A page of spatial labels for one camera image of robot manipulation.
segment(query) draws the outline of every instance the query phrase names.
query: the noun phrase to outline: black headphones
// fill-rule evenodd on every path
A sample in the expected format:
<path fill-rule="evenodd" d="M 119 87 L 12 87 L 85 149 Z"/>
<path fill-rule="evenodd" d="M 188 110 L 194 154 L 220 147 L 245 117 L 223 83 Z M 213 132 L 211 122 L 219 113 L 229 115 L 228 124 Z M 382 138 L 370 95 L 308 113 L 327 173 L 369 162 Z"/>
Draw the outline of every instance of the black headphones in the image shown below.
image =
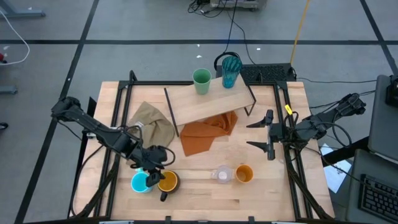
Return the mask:
<path fill-rule="evenodd" d="M 237 57 L 238 59 L 241 59 L 241 57 L 239 57 L 239 55 L 237 53 L 235 53 L 235 52 L 224 52 L 224 53 L 220 54 L 219 56 L 217 56 L 216 60 L 214 60 L 214 69 L 216 71 L 217 71 L 218 59 L 220 59 L 222 56 L 225 56 L 225 55 L 230 55 L 230 56 Z"/>

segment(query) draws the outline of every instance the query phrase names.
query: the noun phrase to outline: orange cloth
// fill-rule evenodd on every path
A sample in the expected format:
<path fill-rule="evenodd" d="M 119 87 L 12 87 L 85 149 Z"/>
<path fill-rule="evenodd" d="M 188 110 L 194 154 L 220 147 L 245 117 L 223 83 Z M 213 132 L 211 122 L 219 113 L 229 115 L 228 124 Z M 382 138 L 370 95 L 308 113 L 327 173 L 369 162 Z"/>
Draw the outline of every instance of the orange cloth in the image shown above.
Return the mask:
<path fill-rule="evenodd" d="M 186 124 L 181 132 L 181 143 L 186 156 L 210 149 L 215 137 L 230 135 L 238 116 L 235 112 L 207 118 L 204 122 Z"/>

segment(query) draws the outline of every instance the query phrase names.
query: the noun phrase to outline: yellow tag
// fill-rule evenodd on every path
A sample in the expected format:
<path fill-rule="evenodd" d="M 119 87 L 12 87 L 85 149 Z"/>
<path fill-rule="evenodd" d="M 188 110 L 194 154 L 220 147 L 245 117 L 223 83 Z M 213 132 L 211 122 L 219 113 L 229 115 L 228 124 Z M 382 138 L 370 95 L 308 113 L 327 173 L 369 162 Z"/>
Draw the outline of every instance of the yellow tag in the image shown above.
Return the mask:
<path fill-rule="evenodd" d="M 292 114 L 293 114 L 292 109 L 290 109 L 290 107 L 289 107 L 288 105 L 285 106 L 285 109 L 286 109 L 286 111 L 287 111 L 287 113 L 288 113 L 289 115 L 292 115 Z"/>

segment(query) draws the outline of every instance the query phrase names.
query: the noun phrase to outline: yellow cable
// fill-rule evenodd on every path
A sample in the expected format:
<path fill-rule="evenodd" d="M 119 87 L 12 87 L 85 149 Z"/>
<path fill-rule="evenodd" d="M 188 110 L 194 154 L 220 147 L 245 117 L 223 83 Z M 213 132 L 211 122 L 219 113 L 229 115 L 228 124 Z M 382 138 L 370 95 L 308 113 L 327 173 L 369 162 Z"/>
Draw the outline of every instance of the yellow cable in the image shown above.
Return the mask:
<path fill-rule="evenodd" d="M 305 15 L 307 14 L 307 9 L 308 9 L 308 5 L 309 4 L 310 4 L 310 0 L 307 0 L 307 3 L 305 4 L 303 16 L 301 17 L 300 25 L 298 27 L 296 38 L 294 39 L 293 52 L 292 52 L 292 56 L 290 57 L 290 64 L 291 65 L 293 65 L 294 53 L 296 53 L 297 40 L 300 37 L 301 27 L 303 26 L 303 22 L 304 22 L 304 19 L 305 19 Z"/>

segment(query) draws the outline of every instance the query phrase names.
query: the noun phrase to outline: tan cloth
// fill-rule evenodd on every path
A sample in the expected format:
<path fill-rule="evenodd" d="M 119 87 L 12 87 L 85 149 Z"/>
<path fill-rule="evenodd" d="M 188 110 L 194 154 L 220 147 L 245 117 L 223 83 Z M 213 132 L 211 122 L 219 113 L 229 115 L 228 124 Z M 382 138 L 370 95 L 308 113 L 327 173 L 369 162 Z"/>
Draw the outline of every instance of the tan cloth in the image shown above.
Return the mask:
<path fill-rule="evenodd" d="M 174 138 L 174 127 L 166 117 L 155 107 L 143 102 L 137 112 L 128 122 L 128 126 L 138 125 L 142 129 L 143 147 L 150 146 L 167 147 Z M 129 132 L 137 137 L 139 133 L 135 129 Z"/>
<path fill-rule="evenodd" d="M 230 135 L 238 120 L 235 112 L 207 118 L 205 122 L 186 124 L 181 132 L 181 143 L 186 156 L 210 149 L 214 138 Z"/>

